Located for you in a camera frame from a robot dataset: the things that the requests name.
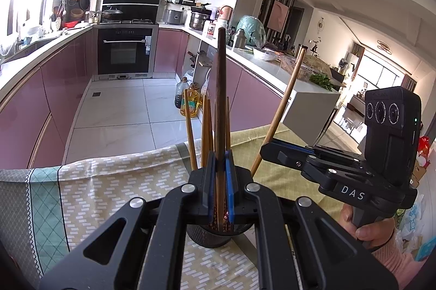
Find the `right hand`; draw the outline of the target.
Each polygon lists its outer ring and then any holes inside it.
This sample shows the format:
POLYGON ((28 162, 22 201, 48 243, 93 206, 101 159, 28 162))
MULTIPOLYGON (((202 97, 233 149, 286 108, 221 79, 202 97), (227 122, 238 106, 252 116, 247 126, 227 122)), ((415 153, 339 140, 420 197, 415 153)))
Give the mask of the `right hand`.
POLYGON ((340 212, 338 223, 350 233, 353 238, 368 242, 368 247, 374 249, 384 246, 389 242, 395 233, 394 218, 385 218, 371 224, 357 227, 352 223, 353 208, 350 205, 343 204, 340 212))

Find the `pink sleeved right forearm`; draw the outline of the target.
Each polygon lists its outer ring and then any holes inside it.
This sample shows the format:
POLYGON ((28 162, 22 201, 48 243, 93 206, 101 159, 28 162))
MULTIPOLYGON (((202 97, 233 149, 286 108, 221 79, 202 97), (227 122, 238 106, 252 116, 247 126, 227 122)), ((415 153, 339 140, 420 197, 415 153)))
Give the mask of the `pink sleeved right forearm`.
POLYGON ((372 254, 395 276, 399 289, 405 289, 426 262, 415 261, 411 253, 401 253, 394 238, 372 254))

